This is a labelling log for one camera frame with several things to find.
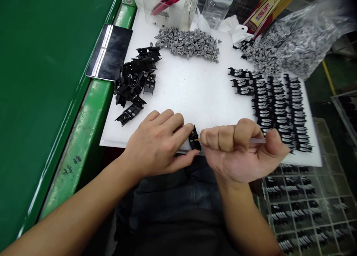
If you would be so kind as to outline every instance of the left hand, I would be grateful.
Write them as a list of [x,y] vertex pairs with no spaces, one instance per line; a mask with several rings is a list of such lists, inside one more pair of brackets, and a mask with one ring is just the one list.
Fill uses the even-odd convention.
[[191,165],[200,152],[190,150],[186,155],[174,157],[187,140],[193,125],[184,126],[182,114],[167,109],[162,114],[152,111],[130,137],[120,156],[139,178],[172,173]]

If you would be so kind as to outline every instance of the plastic bottle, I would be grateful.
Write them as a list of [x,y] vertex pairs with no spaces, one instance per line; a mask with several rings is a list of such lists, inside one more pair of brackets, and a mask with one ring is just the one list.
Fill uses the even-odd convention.
[[209,26],[217,29],[226,17],[233,0],[206,0],[202,15]]

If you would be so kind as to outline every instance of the floor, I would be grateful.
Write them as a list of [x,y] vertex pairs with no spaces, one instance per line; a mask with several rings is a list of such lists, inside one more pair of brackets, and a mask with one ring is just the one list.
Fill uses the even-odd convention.
[[[325,60],[337,94],[345,92],[346,88],[357,89],[355,87],[357,84],[357,63],[335,55],[328,55]],[[354,177],[357,177],[357,160],[354,146],[335,107],[329,102],[333,94],[321,64],[306,80],[305,85],[312,115],[325,119],[341,165],[346,172],[348,184],[352,193],[356,196],[357,184],[354,182]]]

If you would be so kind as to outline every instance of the green workbench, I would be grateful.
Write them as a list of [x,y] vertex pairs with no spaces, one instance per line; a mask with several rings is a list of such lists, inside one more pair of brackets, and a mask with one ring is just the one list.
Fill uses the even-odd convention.
[[113,84],[84,75],[133,0],[1,0],[0,252],[99,172]]

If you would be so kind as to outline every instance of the forearm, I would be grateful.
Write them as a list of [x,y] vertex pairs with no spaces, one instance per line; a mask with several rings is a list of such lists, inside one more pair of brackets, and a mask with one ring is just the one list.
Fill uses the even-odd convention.
[[115,205],[139,182],[127,164],[121,157],[113,161],[1,256],[80,254]]
[[249,184],[225,184],[217,177],[227,231],[243,255],[283,255],[254,203]]

